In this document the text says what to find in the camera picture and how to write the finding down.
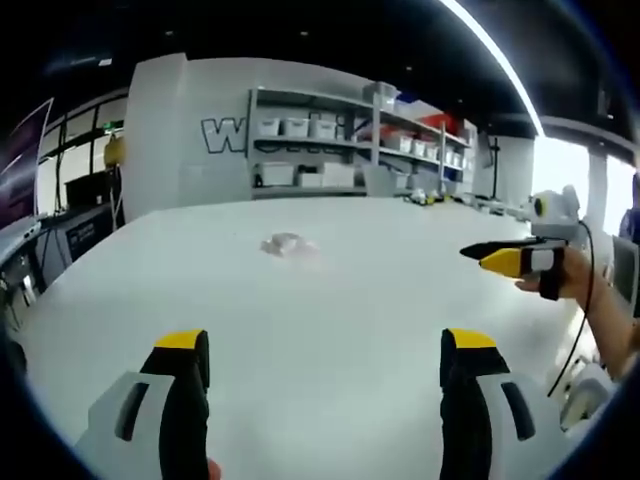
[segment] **ceiling light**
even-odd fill
[[[484,44],[485,47],[491,52],[494,58],[498,61],[504,72],[511,80],[514,88],[518,92],[524,107],[527,109],[529,116],[531,117],[531,122],[533,123],[538,135],[544,137],[544,129],[542,128],[542,122],[540,121],[540,117],[536,112],[536,109],[533,106],[533,102],[531,98],[529,98],[529,94],[527,90],[524,88],[524,85],[520,81],[520,77],[513,69],[507,57],[502,53],[500,47],[493,41],[493,39],[489,36],[489,34],[482,28],[482,26],[476,21],[475,18],[471,16],[469,12],[467,12],[464,7],[462,7],[455,0],[439,0],[445,7],[447,7],[451,12],[456,15],[460,20],[464,22],[464,24],[469,27],[469,29],[478,37],[478,39]]]

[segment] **table surface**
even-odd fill
[[[260,249],[291,232],[312,257]],[[447,327],[492,336],[545,381],[575,304],[459,255],[527,227],[457,204],[264,200],[152,213],[80,258],[30,309],[29,380],[63,438],[160,336],[209,332],[207,450],[226,480],[437,478]]]

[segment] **desk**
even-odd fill
[[[31,309],[45,412],[75,442],[87,410],[154,341],[209,331],[208,452],[225,480],[437,478],[446,327],[491,335],[544,381],[575,304],[525,294],[458,254],[526,226],[457,204],[281,199],[152,213],[98,244]],[[276,258],[277,232],[313,241]]]

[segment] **black ceiling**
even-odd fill
[[[616,1],[458,1],[500,45],[540,115],[632,138],[622,86],[625,78],[640,84],[640,62],[614,68],[635,56],[635,42],[627,43],[635,26]],[[56,98],[56,112],[72,109],[128,85],[138,61],[179,51],[189,58],[266,57],[332,67],[393,83],[480,125],[495,114],[525,111],[493,57],[436,0],[158,3],[48,4],[37,14],[18,6],[21,31],[1,33],[3,70],[10,74],[0,127],[48,96]],[[103,58],[112,65],[98,67]],[[598,114],[601,88],[610,97],[605,115]]]

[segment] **yellow object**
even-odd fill
[[[116,138],[114,135],[104,147],[104,166],[107,168],[122,165],[125,157],[124,137]]]
[[[480,266],[505,277],[520,278],[520,254],[519,248],[501,248],[480,260]]]
[[[189,330],[165,335],[156,342],[154,347],[160,348],[184,348],[192,350],[196,348],[196,338],[203,330]]]
[[[460,328],[450,328],[449,331],[456,341],[456,348],[490,348],[496,346],[496,342],[484,333]]]

